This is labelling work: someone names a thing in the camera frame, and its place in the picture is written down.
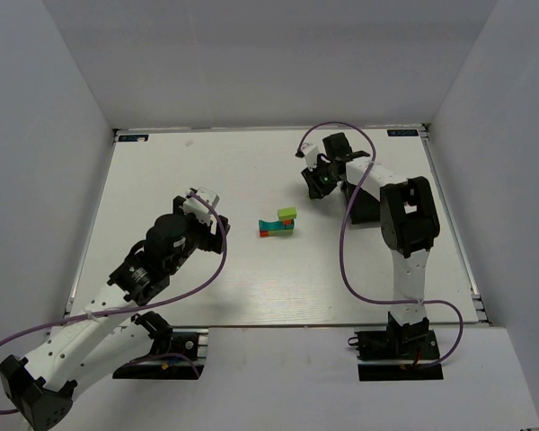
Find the long green block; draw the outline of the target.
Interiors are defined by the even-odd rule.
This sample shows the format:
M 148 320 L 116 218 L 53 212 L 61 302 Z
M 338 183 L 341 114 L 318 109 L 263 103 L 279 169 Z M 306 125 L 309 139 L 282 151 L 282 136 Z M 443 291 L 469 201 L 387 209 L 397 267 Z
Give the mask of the long green block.
M 268 236 L 290 236 L 294 232 L 294 229 L 276 229 L 268 230 Z

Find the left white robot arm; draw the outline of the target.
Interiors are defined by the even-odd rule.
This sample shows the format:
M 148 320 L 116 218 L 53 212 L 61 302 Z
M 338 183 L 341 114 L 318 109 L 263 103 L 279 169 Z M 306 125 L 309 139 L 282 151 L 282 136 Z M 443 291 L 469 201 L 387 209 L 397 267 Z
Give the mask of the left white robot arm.
M 0 363 L 4 393 L 32 429 L 55 427 L 79 393 L 136 356 L 133 347 L 147 355 L 170 335 L 155 298 L 194 251 L 227 255 L 229 225 L 218 201 L 204 188 L 175 198 L 82 314 L 59 322 L 58 333 L 31 352 Z

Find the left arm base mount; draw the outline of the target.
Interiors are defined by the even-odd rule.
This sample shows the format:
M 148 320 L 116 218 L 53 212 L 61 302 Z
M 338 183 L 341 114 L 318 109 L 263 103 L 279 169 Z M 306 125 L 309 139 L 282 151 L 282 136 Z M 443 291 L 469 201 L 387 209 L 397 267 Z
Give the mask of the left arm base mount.
M 118 368 L 114 380 L 197 381 L 208 355 L 207 329 L 174 329 L 146 356 Z

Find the teal arch block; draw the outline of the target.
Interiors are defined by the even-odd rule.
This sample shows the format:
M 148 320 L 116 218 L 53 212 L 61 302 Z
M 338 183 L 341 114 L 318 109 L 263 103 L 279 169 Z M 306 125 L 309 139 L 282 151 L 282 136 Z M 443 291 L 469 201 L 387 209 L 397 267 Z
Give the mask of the teal arch block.
M 260 232 L 269 232 L 269 231 L 278 231 L 283 230 L 285 226 L 281 221 L 267 222 L 260 220 L 259 221 L 259 231 Z

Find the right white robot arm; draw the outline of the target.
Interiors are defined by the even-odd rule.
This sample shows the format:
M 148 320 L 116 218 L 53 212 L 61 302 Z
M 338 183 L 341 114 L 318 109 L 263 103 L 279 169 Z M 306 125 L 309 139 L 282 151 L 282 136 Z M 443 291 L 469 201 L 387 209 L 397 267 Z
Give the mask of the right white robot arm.
M 397 355 L 415 349 L 429 333 L 425 273 L 430 249 L 440 233 L 429 181 L 406 178 L 375 161 L 375 153 L 353 151 L 343 133 L 324 138 L 325 152 L 303 142 L 296 156 L 305 160 L 302 176 L 311 199 L 328 196 L 340 183 L 349 198 L 345 219 L 360 194 L 377 207 L 384 243 L 393 258 L 393 299 L 386 333 Z

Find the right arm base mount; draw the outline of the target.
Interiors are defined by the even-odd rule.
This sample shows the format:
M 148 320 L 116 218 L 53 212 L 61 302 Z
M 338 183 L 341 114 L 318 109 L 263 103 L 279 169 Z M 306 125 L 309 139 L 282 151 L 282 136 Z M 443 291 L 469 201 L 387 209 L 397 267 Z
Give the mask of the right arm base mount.
M 442 365 L 428 367 L 440 358 L 437 337 L 433 330 L 421 341 L 414 341 L 398 353 L 385 330 L 357 331 L 348 338 L 358 358 L 358 379 L 361 382 L 442 381 Z

